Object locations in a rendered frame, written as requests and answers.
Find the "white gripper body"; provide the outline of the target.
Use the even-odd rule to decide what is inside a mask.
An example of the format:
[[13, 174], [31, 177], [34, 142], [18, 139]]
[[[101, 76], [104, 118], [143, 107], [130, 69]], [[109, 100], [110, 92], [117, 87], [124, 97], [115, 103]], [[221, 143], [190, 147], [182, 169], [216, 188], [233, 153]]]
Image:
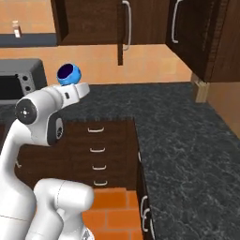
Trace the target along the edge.
[[90, 93], [90, 87], [87, 82], [82, 82], [74, 85], [76, 92], [76, 101], [79, 102], [82, 98]]

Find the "open dark wooden cabinet door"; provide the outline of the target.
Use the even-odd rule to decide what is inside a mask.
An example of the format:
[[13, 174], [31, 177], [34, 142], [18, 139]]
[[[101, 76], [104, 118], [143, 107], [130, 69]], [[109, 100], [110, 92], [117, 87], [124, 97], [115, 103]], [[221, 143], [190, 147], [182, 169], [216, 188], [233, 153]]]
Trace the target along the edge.
[[118, 66], [123, 66], [123, 4], [122, 0], [117, 0], [117, 60]]

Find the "dark wooden base cabinet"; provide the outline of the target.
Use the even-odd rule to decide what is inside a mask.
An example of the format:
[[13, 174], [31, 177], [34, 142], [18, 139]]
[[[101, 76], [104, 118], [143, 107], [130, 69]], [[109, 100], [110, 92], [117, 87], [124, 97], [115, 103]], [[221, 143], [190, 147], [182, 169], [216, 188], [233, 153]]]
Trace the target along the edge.
[[143, 208], [144, 209], [150, 208], [150, 211], [146, 214], [147, 220], [145, 221], [145, 227], [148, 229], [148, 232], [144, 232], [142, 229], [142, 238], [143, 238], [143, 240], [153, 240], [152, 234], [150, 232], [150, 227], [149, 227], [149, 220], [152, 217], [152, 212], [151, 212], [149, 195], [148, 195], [147, 186], [146, 186], [145, 177], [144, 177], [143, 164], [138, 159], [138, 152], [141, 153], [139, 144], [137, 144], [138, 170], [137, 170], [137, 185], [136, 185], [136, 187], [137, 187], [137, 196], [138, 196], [139, 211], [140, 211], [141, 229], [142, 229], [142, 218], [141, 218], [141, 210], [140, 209], [141, 209], [141, 199], [144, 195], [146, 195], [148, 197], [148, 199], [144, 202]]

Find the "dark wooden drawer front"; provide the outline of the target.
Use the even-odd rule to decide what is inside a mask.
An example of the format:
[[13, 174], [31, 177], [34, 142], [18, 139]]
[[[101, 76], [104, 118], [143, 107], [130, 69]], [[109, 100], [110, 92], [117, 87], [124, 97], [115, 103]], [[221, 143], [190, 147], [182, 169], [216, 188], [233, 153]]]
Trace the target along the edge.
[[[107, 165], [104, 171], [94, 171], [92, 165], [95, 167], [103, 167]], [[124, 159], [73, 159], [73, 160], [34, 160], [33, 162], [26, 160], [22, 162], [20, 168], [16, 168], [16, 173], [20, 176], [26, 174], [119, 174], [124, 173], [128, 169], [128, 164]]]
[[[92, 188], [126, 188], [126, 189], [133, 189], [128, 185], [128, 181], [125, 176], [123, 175], [116, 175], [113, 174], [26, 174], [22, 176], [22, 180], [24, 183], [33, 188], [38, 180], [44, 178], [56, 178], [74, 182], [80, 182], [86, 184]], [[108, 185], [104, 187], [96, 187], [93, 184], [93, 181], [103, 182], [107, 180]]]
[[[89, 148], [102, 149], [103, 153], [91, 153]], [[71, 142], [61, 141], [52, 150], [55, 157], [66, 159], [117, 159], [127, 156], [127, 144], [125, 142]]]
[[[89, 133], [87, 128], [103, 128], [103, 132]], [[96, 142], [96, 141], [114, 141], [121, 142], [127, 137], [128, 121], [68, 121], [66, 122], [66, 136], [69, 140], [77, 140], [79, 142]]]

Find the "grey toaster oven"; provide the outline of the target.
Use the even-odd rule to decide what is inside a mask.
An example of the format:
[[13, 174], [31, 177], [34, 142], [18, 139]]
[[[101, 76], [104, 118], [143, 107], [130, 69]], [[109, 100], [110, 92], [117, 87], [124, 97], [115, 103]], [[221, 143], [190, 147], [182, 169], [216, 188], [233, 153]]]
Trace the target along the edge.
[[47, 86], [38, 58], [0, 59], [0, 104], [15, 104], [25, 95]]

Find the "small pale bottle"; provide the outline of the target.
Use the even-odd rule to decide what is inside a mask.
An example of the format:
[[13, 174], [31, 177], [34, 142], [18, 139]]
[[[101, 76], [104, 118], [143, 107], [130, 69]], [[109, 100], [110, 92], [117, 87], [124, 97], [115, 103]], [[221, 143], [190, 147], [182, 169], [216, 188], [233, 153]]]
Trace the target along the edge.
[[21, 27], [19, 26], [19, 22], [18, 21], [13, 21], [12, 22], [12, 28], [13, 28], [13, 32], [16, 38], [20, 38], [22, 36], [22, 30]]

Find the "pale wooden block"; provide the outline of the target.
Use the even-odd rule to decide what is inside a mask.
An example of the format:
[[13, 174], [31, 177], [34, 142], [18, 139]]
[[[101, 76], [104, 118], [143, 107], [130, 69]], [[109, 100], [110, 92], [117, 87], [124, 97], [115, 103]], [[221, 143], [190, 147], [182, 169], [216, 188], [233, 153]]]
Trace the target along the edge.
[[210, 83], [202, 81], [196, 74], [191, 75], [191, 83], [195, 102], [204, 103], [207, 100]]

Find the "dark wall shelf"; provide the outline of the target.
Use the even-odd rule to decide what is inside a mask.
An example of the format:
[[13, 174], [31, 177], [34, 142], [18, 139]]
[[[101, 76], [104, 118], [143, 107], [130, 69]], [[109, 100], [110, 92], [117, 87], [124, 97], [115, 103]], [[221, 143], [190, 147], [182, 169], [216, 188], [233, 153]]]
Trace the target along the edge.
[[54, 47], [57, 45], [55, 33], [0, 34], [0, 48], [26, 48], [26, 47]]

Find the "dark wooden wall cabinet door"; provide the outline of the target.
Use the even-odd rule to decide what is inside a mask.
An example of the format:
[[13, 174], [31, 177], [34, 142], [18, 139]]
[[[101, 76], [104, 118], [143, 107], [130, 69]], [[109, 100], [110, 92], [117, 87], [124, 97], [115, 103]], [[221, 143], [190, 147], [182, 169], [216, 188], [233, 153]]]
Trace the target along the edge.
[[170, 0], [128, 0], [131, 7], [131, 45], [164, 44]]

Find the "dark wooden wall cabinet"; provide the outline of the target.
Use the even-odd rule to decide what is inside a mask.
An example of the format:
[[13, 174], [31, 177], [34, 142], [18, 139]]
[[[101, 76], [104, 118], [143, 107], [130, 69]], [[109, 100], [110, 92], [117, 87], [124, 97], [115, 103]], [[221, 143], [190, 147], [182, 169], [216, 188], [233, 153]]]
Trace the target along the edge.
[[167, 46], [206, 83], [240, 82], [240, 0], [184, 0], [171, 40], [170, 0]]

